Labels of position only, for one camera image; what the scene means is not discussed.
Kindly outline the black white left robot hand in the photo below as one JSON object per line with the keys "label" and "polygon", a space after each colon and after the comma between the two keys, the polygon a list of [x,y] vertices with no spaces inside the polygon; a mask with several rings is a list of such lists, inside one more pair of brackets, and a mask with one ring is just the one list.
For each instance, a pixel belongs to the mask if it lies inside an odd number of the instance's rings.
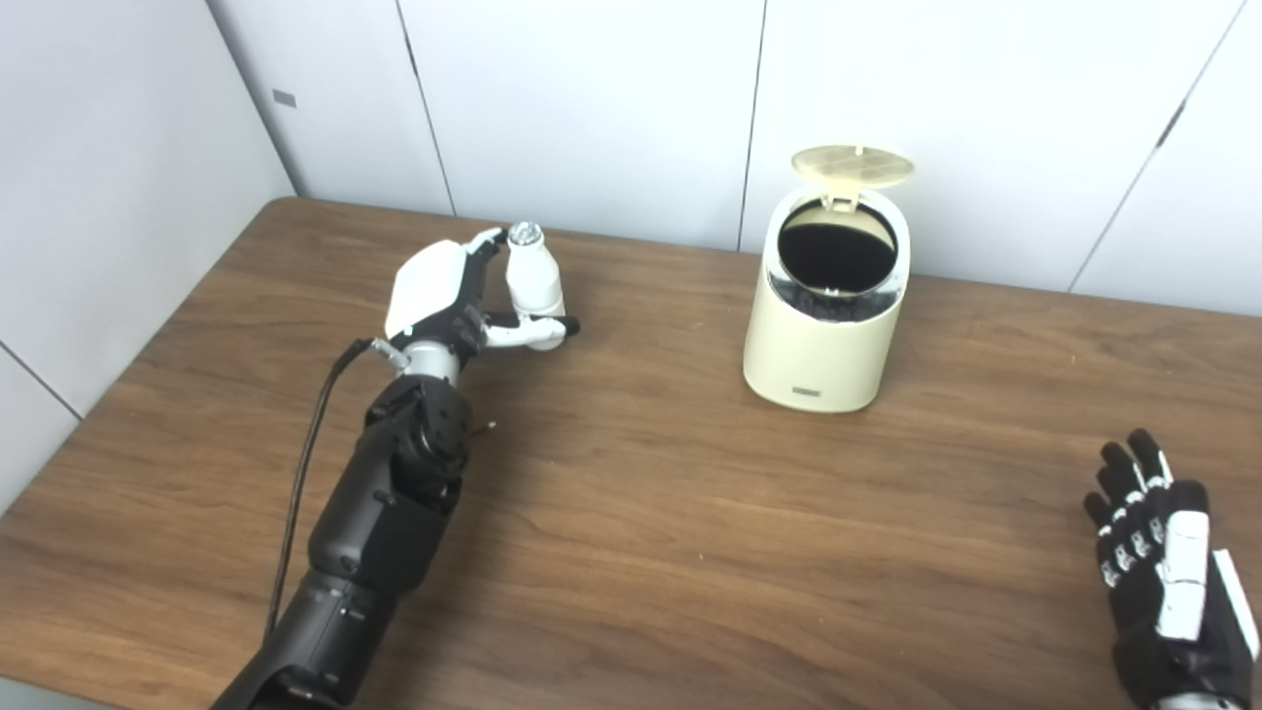
{"label": "black white left robot hand", "polygon": [[[501,248],[509,248],[512,310],[487,311],[487,269]],[[517,222],[414,253],[392,279],[385,340],[374,347],[400,373],[439,377],[445,370],[458,373],[486,349],[551,351],[578,333],[581,320],[565,310],[559,264],[544,230]]]}

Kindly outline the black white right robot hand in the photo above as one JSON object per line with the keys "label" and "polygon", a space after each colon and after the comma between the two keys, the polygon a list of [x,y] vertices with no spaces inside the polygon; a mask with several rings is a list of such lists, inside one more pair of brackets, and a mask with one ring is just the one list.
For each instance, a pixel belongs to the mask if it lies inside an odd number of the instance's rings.
{"label": "black white right robot hand", "polygon": [[1148,430],[1100,446],[1083,507],[1095,535],[1119,684],[1140,709],[1253,707],[1259,629],[1201,480]]}

